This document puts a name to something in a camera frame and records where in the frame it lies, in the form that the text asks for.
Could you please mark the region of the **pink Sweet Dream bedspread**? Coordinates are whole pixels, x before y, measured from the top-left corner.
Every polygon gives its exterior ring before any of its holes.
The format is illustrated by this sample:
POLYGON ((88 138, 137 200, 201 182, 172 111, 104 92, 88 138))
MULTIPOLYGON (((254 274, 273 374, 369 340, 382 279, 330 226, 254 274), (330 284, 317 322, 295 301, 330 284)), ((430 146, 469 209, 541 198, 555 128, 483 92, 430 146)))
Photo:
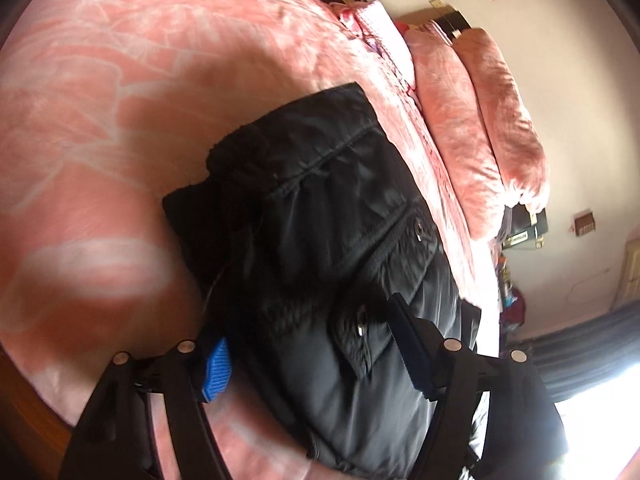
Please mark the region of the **pink Sweet Dream bedspread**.
POLYGON ((1 50, 1 427, 6 479, 58 474, 118 350, 198 328, 201 296, 162 198, 227 133, 355 81, 405 157, 462 295, 498 350, 497 281, 418 98, 318 0, 32 0, 1 50))

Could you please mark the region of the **dark curtain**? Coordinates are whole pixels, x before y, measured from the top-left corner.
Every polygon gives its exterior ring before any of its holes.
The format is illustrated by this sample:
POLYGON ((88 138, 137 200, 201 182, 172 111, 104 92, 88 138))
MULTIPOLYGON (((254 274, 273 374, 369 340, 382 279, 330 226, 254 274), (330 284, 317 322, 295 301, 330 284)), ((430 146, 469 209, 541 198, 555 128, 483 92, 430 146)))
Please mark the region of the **dark curtain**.
POLYGON ((639 363, 637 300, 564 330, 512 341, 503 353, 522 350, 554 402, 563 402, 639 363))

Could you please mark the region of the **cluttered bedside table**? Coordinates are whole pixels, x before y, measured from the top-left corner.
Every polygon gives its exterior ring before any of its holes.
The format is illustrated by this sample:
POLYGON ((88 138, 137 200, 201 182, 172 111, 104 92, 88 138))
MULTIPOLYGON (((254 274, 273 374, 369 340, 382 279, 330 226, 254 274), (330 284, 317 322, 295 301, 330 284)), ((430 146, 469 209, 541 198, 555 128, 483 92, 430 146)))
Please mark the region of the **cluttered bedside table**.
POLYGON ((497 278, 501 300, 500 337, 506 340, 526 321, 526 301, 521 291, 513 284, 506 256, 498 257, 497 278))

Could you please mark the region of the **black headboard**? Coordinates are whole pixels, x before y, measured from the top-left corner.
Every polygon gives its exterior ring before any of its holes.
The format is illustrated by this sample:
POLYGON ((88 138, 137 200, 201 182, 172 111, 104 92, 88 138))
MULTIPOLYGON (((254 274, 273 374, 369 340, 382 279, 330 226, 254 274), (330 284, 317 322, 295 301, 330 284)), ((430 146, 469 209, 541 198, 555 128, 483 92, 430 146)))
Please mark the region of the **black headboard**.
POLYGON ((503 249, 539 240, 548 232, 547 211, 531 214, 523 205, 504 208, 497 240, 503 249))

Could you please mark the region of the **folded white pink towel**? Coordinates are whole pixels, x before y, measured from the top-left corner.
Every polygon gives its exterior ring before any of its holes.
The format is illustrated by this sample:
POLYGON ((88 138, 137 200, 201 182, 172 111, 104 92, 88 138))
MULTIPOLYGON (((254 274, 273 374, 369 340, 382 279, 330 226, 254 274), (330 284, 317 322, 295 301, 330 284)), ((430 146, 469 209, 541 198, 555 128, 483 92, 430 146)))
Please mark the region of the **folded white pink towel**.
POLYGON ((416 73, 409 48, 400 30, 378 0, 330 3, 335 17, 371 50, 390 64, 408 91, 416 88, 416 73))

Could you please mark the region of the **black padded pants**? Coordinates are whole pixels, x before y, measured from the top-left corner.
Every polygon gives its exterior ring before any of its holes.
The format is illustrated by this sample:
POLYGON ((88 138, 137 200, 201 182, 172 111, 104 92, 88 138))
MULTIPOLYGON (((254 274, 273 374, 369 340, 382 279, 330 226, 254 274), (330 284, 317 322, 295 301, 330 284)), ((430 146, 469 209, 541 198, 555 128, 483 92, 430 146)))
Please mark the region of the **black padded pants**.
POLYGON ((358 84, 273 110, 209 152, 207 178, 163 200, 186 266, 279 422, 323 465, 408 476, 432 407, 385 306, 476 343, 436 223, 358 84))

